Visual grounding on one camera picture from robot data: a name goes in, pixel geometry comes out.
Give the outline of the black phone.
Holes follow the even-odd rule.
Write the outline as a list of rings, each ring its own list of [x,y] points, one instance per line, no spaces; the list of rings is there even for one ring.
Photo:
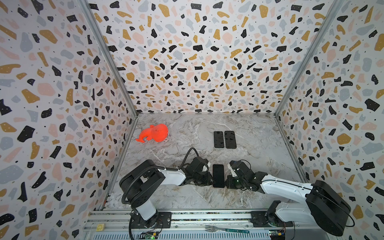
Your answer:
[[[220,189],[225,187],[225,172],[223,165],[213,165],[213,187]]]

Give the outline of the black phone case camera cutout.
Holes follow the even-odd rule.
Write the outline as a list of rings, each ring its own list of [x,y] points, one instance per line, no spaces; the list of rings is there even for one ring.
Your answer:
[[[225,137],[225,146],[227,149],[237,148],[236,135],[234,131],[225,131],[224,137]]]

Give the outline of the light blue phone case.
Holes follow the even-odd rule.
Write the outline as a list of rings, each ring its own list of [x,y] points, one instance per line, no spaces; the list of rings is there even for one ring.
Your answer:
[[[222,149],[225,147],[224,133],[221,131],[214,131],[214,147]]]

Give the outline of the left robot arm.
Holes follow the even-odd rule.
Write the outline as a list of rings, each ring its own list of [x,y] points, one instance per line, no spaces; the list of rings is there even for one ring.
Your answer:
[[[209,172],[210,166],[209,161],[201,157],[195,157],[191,163],[184,163],[177,169],[146,160],[120,180],[119,186],[123,191],[121,202],[129,205],[141,220],[153,220],[158,211],[150,197],[159,186],[211,186],[213,176]]]

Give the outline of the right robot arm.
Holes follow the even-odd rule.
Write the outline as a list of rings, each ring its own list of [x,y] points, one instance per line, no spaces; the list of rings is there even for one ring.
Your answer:
[[[280,227],[287,223],[317,225],[336,237],[348,227],[351,207],[327,183],[299,183],[274,177],[265,172],[253,172],[242,161],[231,161],[231,175],[226,184],[230,189],[276,195],[289,203],[273,201],[262,216],[253,220],[255,225]]]

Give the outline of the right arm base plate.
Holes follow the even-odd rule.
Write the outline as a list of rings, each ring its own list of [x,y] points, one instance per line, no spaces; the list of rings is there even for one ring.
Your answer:
[[[254,228],[266,228],[266,227],[293,227],[293,222],[283,222],[276,214],[267,213],[267,211],[252,211],[251,223]]]

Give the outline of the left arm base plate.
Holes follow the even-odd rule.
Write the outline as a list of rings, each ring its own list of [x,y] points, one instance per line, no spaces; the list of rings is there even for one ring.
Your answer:
[[[157,212],[149,220],[144,220],[139,214],[134,213],[132,216],[132,229],[154,229],[163,228],[169,229],[171,227],[172,213],[171,212]]]

